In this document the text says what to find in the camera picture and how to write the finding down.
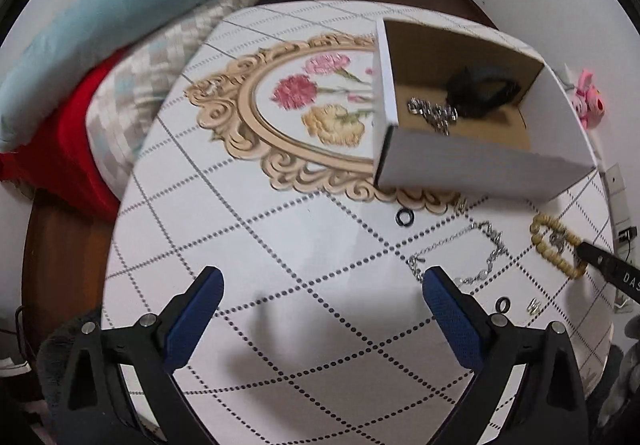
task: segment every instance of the blue blanket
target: blue blanket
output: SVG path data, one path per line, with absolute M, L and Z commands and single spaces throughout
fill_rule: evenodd
M 0 152 L 28 143 L 82 77 L 118 48 L 207 0 L 78 0 L 42 31 L 0 85 Z

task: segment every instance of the wooden floor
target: wooden floor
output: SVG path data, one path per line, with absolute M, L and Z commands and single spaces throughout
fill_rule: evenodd
M 299 0 L 262 0 L 276 3 Z M 418 6 L 491 21 L 470 0 L 366 0 Z M 24 324 L 33 349 L 57 326 L 98 306 L 113 225 L 82 216 L 55 196 L 36 193 L 22 275 Z

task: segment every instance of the cardboard box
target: cardboard box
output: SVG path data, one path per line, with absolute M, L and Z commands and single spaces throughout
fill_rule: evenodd
M 374 180 L 550 200 L 595 168 L 591 146 L 551 68 L 531 48 L 491 28 L 437 28 L 382 19 L 374 54 Z M 447 80 L 465 67 L 506 67 L 522 87 L 511 104 L 435 133 L 406 103 L 446 103 Z

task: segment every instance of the white table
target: white table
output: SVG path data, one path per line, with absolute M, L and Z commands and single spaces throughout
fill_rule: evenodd
M 470 220 L 490 220 L 502 231 L 508 255 L 486 282 L 462 290 L 489 313 L 499 297 L 510 297 L 508 316 L 519 325 L 562 321 L 587 392 L 602 374 L 613 288 L 594 269 L 567 281 L 532 250 L 529 234 L 541 211 L 610 248 L 599 176 L 548 205 L 469 198 L 463 215 L 447 206 L 447 196 L 376 191 L 366 113 L 372 46 L 357 36 L 370 35 L 382 17 L 464 30 L 532 53 L 501 32 L 406 6 L 299 2 L 241 10 L 185 69 L 134 169 L 113 234 L 102 326 L 159 313 L 204 266 L 217 266 L 225 296 L 175 378 L 221 445 L 426 443 L 470 374 L 432 319 L 406 259 Z M 327 33 L 337 37 L 317 48 Z M 283 48 L 289 41 L 300 42 Z M 349 74 L 305 72 L 321 52 L 346 55 Z M 226 77 L 206 80 L 216 72 Z M 289 82 L 297 98 L 283 91 L 274 101 L 278 82 L 292 75 L 299 75 Z M 303 103 L 314 86 L 334 91 L 316 89 L 315 103 Z M 323 123 L 347 110 L 360 111 L 348 130 Z M 411 228 L 394 221 L 399 203 L 416 209 Z M 475 275 L 492 248 L 473 231 L 430 253 L 428 265 L 451 277 Z M 533 298 L 543 306 L 536 317 L 527 313 Z M 152 419 L 136 378 L 126 375 L 138 410 Z M 518 381 L 514 375 L 484 441 L 497 435 Z

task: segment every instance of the beaded bracelet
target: beaded bracelet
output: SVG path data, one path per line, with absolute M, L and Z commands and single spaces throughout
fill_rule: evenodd
M 549 263 L 561 270 L 568 278 L 580 279 L 587 270 L 587 262 L 581 261 L 577 267 L 571 265 L 557 250 L 554 250 L 546 241 L 542 240 L 542 235 L 540 234 L 541 226 L 548 227 L 555 233 L 562 235 L 564 240 L 572 247 L 580 245 L 582 242 L 580 237 L 570 232 L 557 218 L 547 214 L 536 214 L 533 218 L 533 223 L 529 227 L 531 243 L 535 245 L 536 251 Z

